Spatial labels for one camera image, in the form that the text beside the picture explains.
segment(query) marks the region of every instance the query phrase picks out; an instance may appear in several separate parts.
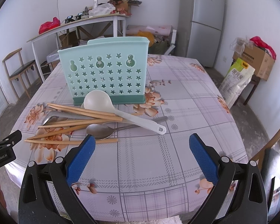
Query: silver refrigerator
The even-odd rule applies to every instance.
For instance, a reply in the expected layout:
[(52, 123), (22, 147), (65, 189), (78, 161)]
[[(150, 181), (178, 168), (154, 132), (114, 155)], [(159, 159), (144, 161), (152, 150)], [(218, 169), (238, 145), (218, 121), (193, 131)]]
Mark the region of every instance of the silver refrigerator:
[(221, 36), (225, 0), (180, 0), (176, 55), (212, 67)]

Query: desk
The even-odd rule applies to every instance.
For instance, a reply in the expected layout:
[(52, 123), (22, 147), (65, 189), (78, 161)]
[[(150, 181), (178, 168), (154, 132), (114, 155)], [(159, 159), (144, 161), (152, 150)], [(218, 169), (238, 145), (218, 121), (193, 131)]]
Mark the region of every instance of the desk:
[(97, 16), (97, 17), (92, 17), (92, 18), (86, 18), (86, 19), (81, 19), (81, 20), (78, 20), (78, 21), (75, 21), (75, 22), (70, 22), (68, 24), (63, 24), (63, 25), (60, 25), (56, 28), (53, 28), (53, 29), (50, 29), (30, 40), (28, 40), (27, 42), (32, 42), (32, 50), (33, 50), (33, 53), (34, 53), (34, 57), (35, 57), (35, 61), (36, 61), (36, 65), (37, 65), (37, 68), (38, 68), (38, 71), (40, 72), (40, 75), (41, 75), (41, 80), (43, 82), (45, 82), (45, 78), (43, 76), (43, 74), (41, 73), (41, 65), (40, 65), (40, 62), (38, 60), (38, 56), (37, 56), (37, 53), (35, 51), (35, 42), (40, 40), (40, 39), (43, 39), (49, 35), (52, 35), (52, 34), (55, 34), (55, 37), (56, 37), (56, 44), (57, 44), (57, 48), (59, 48), (59, 38), (58, 38), (58, 35), (57, 33), (58, 32), (61, 32), (63, 30), (67, 30), (67, 29), (71, 29), (71, 28), (74, 28), (74, 27), (77, 27), (77, 26), (82, 26), (82, 25), (86, 25), (86, 24), (94, 24), (94, 23), (99, 23), (99, 22), (110, 22), (112, 21), (113, 22), (113, 36), (114, 37), (117, 37), (117, 30), (118, 30), (118, 21), (123, 21), (123, 33), (122, 35), (125, 37), (125, 32), (126, 32), (126, 18), (128, 18), (128, 16), (125, 16), (125, 15), (120, 15), (120, 14), (108, 14), (108, 15), (103, 15), (103, 16)]
[[(143, 113), (141, 117), (146, 119), (167, 116), (168, 120), (161, 123), (167, 132), (157, 135), (140, 127), (121, 130), (111, 136), (117, 137), (118, 143), (96, 145), (79, 183), (74, 185), (81, 189), (78, 198), (95, 220), (159, 220), (197, 210), (208, 189), (202, 184), (204, 176), (189, 148), (189, 136), (193, 133), (220, 155), (227, 155), (234, 162), (248, 162), (235, 121), (197, 60), (150, 55), (146, 81), (146, 104), (116, 107), (127, 113)], [(52, 161), (52, 156), (65, 156), (75, 147), (62, 145), (54, 150), (52, 146), (31, 145), (30, 149), (30, 144), (24, 142), (36, 134), (50, 111), (46, 102), (73, 106), (60, 63), (13, 127), (13, 131), (22, 132), (23, 138), (13, 147), (17, 159), (7, 164), (6, 169), (19, 186), (29, 161), (47, 163)], [(123, 125), (109, 124), (113, 128)], [(83, 129), (54, 139), (83, 140), (85, 136)], [(96, 194), (87, 187), (90, 183), (95, 185)], [(53, 184), (48, 185), (57, 209), (64, 212)]]

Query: table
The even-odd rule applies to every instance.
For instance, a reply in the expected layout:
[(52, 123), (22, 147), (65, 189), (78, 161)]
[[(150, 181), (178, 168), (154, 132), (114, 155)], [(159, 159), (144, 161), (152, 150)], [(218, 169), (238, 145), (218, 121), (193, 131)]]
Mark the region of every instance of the table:
[(40, 62), (38, 60), (38, 56), (37, 53), (35, 51), (35, 42), (43, 39), (49, 35), (55, 34), (56, 37), (56, 44), (57, 44), (57, 48), (59, 49), (59, 38), (58, 38), (58, 32), (61, 32), (63, 30), (67, 30), (67, 29), (71, 29), (74, 27), (78, 27), (78, 26), (82, 26), (82, 25), (86, 25), (86, 24), (94, 24), (94, 23), (99, 23), (99, 22), (113, 22), (113, 36), (117, 37), (117, 30), (118, 30), (118, 21), (123, 21), (123, 31), (122, 31), (122, 35), (123, 37), (125, 37), (125, 32), (126, 32), (126, 19), (128, 18), (128, 16), (126, 15), (122, 15), (119, 13), (115, 13), (115, 14), (108, 14), (108, 15), (103, 15), (103, 16), (96, 16), (96, 17), (91, 17), (91, 18), (86, 18), (86, 19), (80, 19), (78, 21), (75, 22), (70, 22), (68, 24), (63, 24), (60, 25), (56, 28), (50, 29), (40, 35), (37, 35), (36, 37), (28, 40), (27, 42), (32, 42), (32, 50), (34, 53), (34, 57), (35, 57), (35, 61), (37, 64), (37, 68), (38, 71), (40, 71), (40, 75), (41, 75), (41, 80), (43, 82), (45, 82), (45, 78), (43, 76), (43, 74), (41, 73), (41, 65)]
[[(197, 211), (211, 186), (189, 149), (192, 133), (197, 133), (220, 155), (227, 155), (236, 162), (248, 162), (235, 121), (197, 60), (149, 55), (146, 98), (148, 103), (144, 105), (117, 105), (117, 108), (127, 113), (142, 112), (142, 117), (147, 119), (168, 116), (162, 123), (167, 128), (166, 134), (157, 135), (143, 128), (114, 133), (118, 143), (96, 145), (79, 184), (74, 186), (81, 189), (77, 189), (78, 197), (96, 220), (157, 220)], [(23, 141), (36, 134), (49, 110), (47, 102), (73, 105), (60, 64), (13, 127), (22, 131), (23, 139), (14, 146), (17, 159), (6, 165), (6, 169), (19, 186), (29, 161), (47, 163), (54, 157), (65, 156), (73, 147), (66, 145), (60, 151), (45, 147), (31, 150), (29, 143)], [(85, 136), (84, 129), (55, 139), (82, 140)], [(87, 187), (90, 183), (95, 185), (96, 194)], [(63, 213), (50, 183), (49, 188), (58, 210)]]

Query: metal spoon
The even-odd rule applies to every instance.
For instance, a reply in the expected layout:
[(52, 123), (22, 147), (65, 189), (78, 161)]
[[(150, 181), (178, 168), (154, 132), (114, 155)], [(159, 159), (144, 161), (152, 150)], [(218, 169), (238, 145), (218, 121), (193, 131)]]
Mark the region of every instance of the metal spoon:
[[(161, 123), (163, 121), (166, 121), (167, 119), (168, 119), (168, 117), (164, 116), (164, 117), (153, 119), (153, 121), (155, 121), (156, 123)], [(113, 128), (111, 128), (109, 126), (106, 126), (106, 125), (91, 124), (91, 125), (87, 126), (86, 133), (90, 134), (90, 135), (93, 135), (97, 140), (102, 140), (102, 139), (108, 138), (109, 136), (111, 136), (116, 131), (136, 128), (136, 127), (139, 127), (139, 126), (128, 125), (128, 126), (123, 126), (123, 127), (113, 129)]]

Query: refrigerator door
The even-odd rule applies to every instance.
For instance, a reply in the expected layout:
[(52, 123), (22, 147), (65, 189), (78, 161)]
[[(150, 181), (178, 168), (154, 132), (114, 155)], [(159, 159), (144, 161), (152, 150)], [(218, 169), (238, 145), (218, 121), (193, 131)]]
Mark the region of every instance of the refrigerator door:
[(197, 59), (203, 66), (212, 67), (219, 47), (221, 31), (193, 22), (190, 26), (187, 57)]
[(193, 22), (221, 30), (225, 0), (194, 0)]

